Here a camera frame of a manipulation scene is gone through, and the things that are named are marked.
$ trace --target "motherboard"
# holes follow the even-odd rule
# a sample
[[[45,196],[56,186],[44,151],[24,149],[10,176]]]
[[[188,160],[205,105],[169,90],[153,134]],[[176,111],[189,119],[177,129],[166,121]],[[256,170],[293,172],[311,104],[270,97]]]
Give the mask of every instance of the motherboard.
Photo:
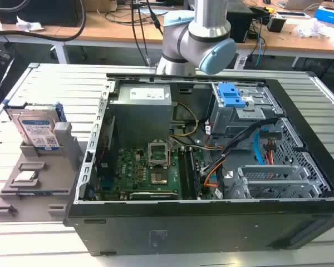
[[[159,146],[119,149],[114,176],[99,178],[97,199],[153,200],[162,197],[174,200],[198,196],[200,183],[197,173],[205,164],[202,150],[184,151],[173,147],[166,150],[165,144],[160,142]],[[166,164],[155,164],[156,161]]]

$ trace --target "cable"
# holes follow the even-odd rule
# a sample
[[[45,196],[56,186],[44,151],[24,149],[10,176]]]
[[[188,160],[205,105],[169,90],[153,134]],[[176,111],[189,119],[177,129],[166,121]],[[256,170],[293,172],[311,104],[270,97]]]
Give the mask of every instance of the cable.
[[[174,141],[176,141],[178,144],[180,144],[181,146],[197,147],[197,148],[199,148],[199,149],[203,149],[203,150],[216,150],[216,149],[208,149],[208,148],[206,148],[206,147],[202,147],[202,146],[188,145],[188,144],[186,144],[185,142],[182,142],[182,141],[180,141],[179,139],[177,139],[176,137],[173,137],[173,136],[171,136],[171,138],[172,138]]]
[[[231,149],[235,148],[240,142],[247,139],[257,128],[261,128],[264,125],[269,124],[275,124],[279,120],[278,117],[274,118],[268,118],[263,121],[257,121],[245,128],[243,131],[235,135],[225,146],[224,150],[222,151],[222,154],[220,155],[220,158],[217,159],[213,164],[208,166],[206,169],[203,170],[203,172],[206,172],[206,170],[214,168],[217,164],[219,164],[221,161],[223,161],[226,156],[230,153]]]
[[[114,20],[114,19],[111,19],[111,18],[107,18],[106,16],[107,15],[112,15],[113,17],[115,17],[112,13],[110,12],[106,12],[104,18],[109,21],[109,22],[112,22],[112,23],[116,23],[116,24],[120,24],[120,25],[124,25],[124,26],[131,26],[132,24],[132,21],[117,21],[117,20]],[[148,25],[148,24],[152,24],[153,22],[152,21],[149,21],[149,22],[144,22],[143,25]]]
[[[176,135],[169,135],[171,137],[184,137],[184,136],[189,136],[189,135],[192,135],[196,132],[196,130],[198,129],[198,119],[196,117],[196,115],[193,113],[193,111],[187,107],[185,104],[181,103],[181,102],[177,102],[177,105],[181,105],[183,106],[186,110],[189,111],[189,113],[193,116],[194,118],[194,121],[195,121],[195,125],[194,125],[194,128],[191,132],[188,132],[188,133],[180,133],[180,134],[176,134]]]
[[[315,4],[311,4],[310,6],[306,7],[305,9],[303,9],[303,11],[307,11],[310,9],[313,9],[315,7],[319,7],[321,4],[315,3]]]
[[[146,0],[146,3],[147,3],[147,7],[149,8],[149,11],[150,11],[150,14],[151,14],[151,18],[152,18],[152,21],[154,22],[154,25],[156,27],[156,29],[159,30],[159,32],[162,34],[163,36],[163,32],[161,30],[161,23],[160,21],[158,20],[156,14],[153,12],[152,8],[151,8],[151,5],[150,5],[150,1],[149,0]]]
[[[259,63],[260,63],[260,60],[261,60],[261,51],[262,51],[262,49],[261,49],[261,29],[262,29],[262,18],[260,18],[260,30],[259,30],[259,32],[258,32],[258,42],[259,42],[259,52],[258,52],[258,58],[257,58],[257,62],[256,62],[256,64],[255,64],[255,66],[258,66],[259,65]]]
[[[205,139],[205,147],[208,148],[208,149],[213,149],[214,147],[213,146],[209,146],[208,145],[208,141],[209,141],[209,138],[210,138],[210,135],[208,135]]]
[[[143,34],[143,40],[144,40],[144,46],[145,46],[145,52],[146,52],[146,61],[147,61],[148,65],[150,65],[150,64],[149,64],[149,60],[148,60],[148,58],[149,58],[149,54],[148,54],[148,52],[147,52],[147,46],[146,46],[146,40],[145,40],[144,26],[143,26],[143,21],[142,21],[142,19],[141,19],[141,12],[140,12],[140,7],[139,7],[139,6],[137,7],[137,12],[139,13],[141,32],[142,32],[142,34]]]
[[[81,23],[79,31],[71,37],[67,37],[67,38],[51,37],[51,36],[47,36],[47,35],[44,35],[44,34],[38,34],[38,33],[33,33],[33,32],[24,32],[24,31],[0,31],[0,36],[23,35],[23,36],[37,37],[37,38],[46,39],[46,40],[49,40],[49,41],[57,41],[57,42],[72,41],[75,38],[77,38],[78,36],[80,36],[80,34],[83,32],[83,30],[85,28],[86,21],[87,21],[86,10],[85,10],[85,6],[84,6],[84,0],[80,0],[80,5],[81,5],[81,8],[82,8],[82,23]]]
[[[254,135],[254,144],[253,144],[253,148],[254,148],[254,152],[255,152],[255,155],[256,155],[256,158],[257,158],[257,161],[260,165],[264,165],[263,163],[263,160],[262,160],[262,156],[261,156],[261,152],[260,152],[260,149],[258,147],[258,140],[260,138],[260,132],[257,131]]]
[[[137,42],[137,38],[136,38],[135,25],[134,25],[134,5],[133,5],[133,2],[131,3],[131,21],[132,21],[132,23],[131,23],[132,32],[134,34],[134,39],[135,39],[136,47],[139,50],[141,57],[143,58],[145,66],[148,67],[149,65],[147,64],[147,62],[145,60],[145,57],[144,57],[144,55],[143,55],[143,53],[142,53],[142,51],[140,49],[139,43]]]
[[[15,7],[10,7],[10,8],[2,8],[0,7],[0,12],[2,13],[11,13],[11,12],[17,12],[27,6],[30,3],[30,0],[23,0],[21,4],[15,6]]]
[[[214,187],[218,186],[218,184],[209,184],[208,182],[209,182],[209,179],[210,179],[211,175],[213,174],[213,172],[215,172],[216,169],[219,168],[220,165],[224,163],[224,161],[225,160],[221,161],[219,164],[217,164],[217,166],[214,169],[212,169],[212,171],[208,174],[207,178],[205,178],[205,181],[203,183],[204,186],[214,186]]]

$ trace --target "hard drive label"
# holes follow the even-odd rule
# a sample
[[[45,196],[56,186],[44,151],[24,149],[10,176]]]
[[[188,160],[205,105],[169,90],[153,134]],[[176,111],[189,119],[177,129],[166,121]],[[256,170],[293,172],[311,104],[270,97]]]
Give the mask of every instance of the hard drive label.
[[[49,121],[23,120],[22,123],[22,127],[35,147],[46,147],[48,150],[59,147]]]

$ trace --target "power supply label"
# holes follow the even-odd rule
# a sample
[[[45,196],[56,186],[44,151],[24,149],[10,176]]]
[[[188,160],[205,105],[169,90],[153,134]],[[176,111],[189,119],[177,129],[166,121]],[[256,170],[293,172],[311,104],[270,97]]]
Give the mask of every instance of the power supply label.
[[[130,99],[134,100],[164,100],[165,91],[163,88],[132,88]]]

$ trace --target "slotted aluminum surface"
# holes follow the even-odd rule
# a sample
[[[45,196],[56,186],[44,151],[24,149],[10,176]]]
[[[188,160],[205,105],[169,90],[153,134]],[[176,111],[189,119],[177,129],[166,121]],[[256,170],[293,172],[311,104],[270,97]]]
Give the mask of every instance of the slotted aluminum surface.
[[[60,100],[73,135],[87,142],[106,72],[153,73],[128,66],[52,65],[28,68],[6,99]],[[224,71],[226,76],[278,79],[334,157],[334,96],[304,72]],[[19,155],[21,138],[0,106],[0,189]],[[0,224],[0,266],[334,266],[334,228],[296,251],[93,258],[73,228],[61,223]]]

